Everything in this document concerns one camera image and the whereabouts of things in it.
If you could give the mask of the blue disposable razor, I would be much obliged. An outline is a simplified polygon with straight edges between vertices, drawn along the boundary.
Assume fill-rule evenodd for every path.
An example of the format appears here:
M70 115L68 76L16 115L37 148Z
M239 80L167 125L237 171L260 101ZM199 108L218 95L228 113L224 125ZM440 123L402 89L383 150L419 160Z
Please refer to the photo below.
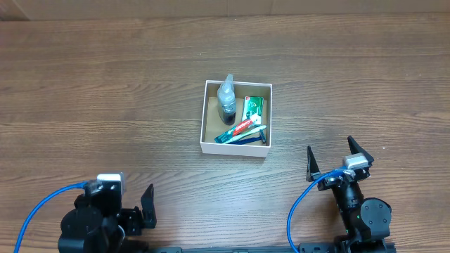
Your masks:
M257 141L261 141L262 144L266 144L266 136L265 136L263 130L259 131L259 136L258 137L243 138L243 139L240 139L238 141L231 142L231 144L245 145L245 144L254 143L254 142L257 142Z

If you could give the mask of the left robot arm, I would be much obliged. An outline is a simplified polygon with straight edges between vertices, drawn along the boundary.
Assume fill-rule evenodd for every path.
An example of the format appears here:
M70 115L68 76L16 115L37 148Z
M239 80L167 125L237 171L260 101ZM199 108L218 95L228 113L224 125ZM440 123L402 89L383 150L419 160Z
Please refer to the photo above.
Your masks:
M60 223L60 253L142 253L147 242L130 240L144 228L156 227L154 186L141 196L141 206L122 207L120 182L97 181L84 186L85 193L74 202L75 208Z

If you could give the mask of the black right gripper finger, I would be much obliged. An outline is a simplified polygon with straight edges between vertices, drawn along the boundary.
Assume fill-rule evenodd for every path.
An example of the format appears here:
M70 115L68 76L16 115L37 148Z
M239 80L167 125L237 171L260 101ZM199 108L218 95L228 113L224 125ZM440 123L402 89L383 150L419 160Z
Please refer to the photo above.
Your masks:
M374 158L366 152L355 140L352 136L347 137L347 141L349 144L349 149L351 154L355 155L357 153L361 153L365 156L365 158L368 160L369 164L372 164L374 162Z
M313 182L317 180L321 175L313 151L310 146L307 147L307 175L306 180Z

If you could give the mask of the green Dettol soap pack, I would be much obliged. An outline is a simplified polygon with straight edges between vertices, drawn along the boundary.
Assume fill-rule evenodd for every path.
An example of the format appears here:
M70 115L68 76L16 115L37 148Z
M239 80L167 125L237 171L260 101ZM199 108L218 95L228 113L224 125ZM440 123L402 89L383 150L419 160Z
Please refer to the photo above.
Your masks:
M250 119L256 125L262 123L262 110L264 98L259 96L246 96L243 101L242 120Z

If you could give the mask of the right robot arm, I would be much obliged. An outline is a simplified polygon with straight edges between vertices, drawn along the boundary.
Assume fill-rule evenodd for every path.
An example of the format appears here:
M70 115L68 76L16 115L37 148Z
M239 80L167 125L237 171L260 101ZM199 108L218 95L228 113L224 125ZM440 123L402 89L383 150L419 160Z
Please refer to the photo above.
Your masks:
M364 197L359 182L370 176L374 158L351 136L347 137L351 154L343 157L342 168L322 174L313 151L307 148L308 182L315 183L319 191L331 190L337 203L346 233L333 242L302 243L300 252L344 253L395 253L393 243L386 242L390 236L392 208L384 200Z

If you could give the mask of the clear foam pump bottle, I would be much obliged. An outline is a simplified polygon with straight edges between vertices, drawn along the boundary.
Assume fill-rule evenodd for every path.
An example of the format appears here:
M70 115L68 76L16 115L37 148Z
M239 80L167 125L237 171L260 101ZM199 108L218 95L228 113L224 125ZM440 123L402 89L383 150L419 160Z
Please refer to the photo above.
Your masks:
M236 119L236 95L233 74L228 74L217 91L218 113L223 123L232 125Z

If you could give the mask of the Colgate toothpaste tube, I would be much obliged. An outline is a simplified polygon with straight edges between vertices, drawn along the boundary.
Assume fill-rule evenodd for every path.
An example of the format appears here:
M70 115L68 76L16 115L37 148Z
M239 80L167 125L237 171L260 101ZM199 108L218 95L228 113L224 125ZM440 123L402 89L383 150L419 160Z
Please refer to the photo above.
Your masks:
M253 122L251 119L245 119L241 123L231 127L228 131L225 131L218 137L214 139L215 143L225 144L233 141L235 137L240 134L243 134L245 131L249 130L252 127L255 127L257 124Z

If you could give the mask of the white green toothbrush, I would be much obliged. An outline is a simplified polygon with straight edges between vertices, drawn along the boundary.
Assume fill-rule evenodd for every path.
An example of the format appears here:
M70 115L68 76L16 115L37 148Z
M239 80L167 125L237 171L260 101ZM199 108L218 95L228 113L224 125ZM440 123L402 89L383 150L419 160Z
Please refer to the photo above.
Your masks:
M230 140L224 142L224 144L230 144L232 142L239 141L240 139L242 139L242 138L244 138L246 136L250 136L250 135L256 134L256 133L260 132L261 130L265 130L265 129L266 129L266 125L260 125L258 127L255 127L253 129L249 130L249 131L246 131L243 134L238 134L237 136L234 136Z

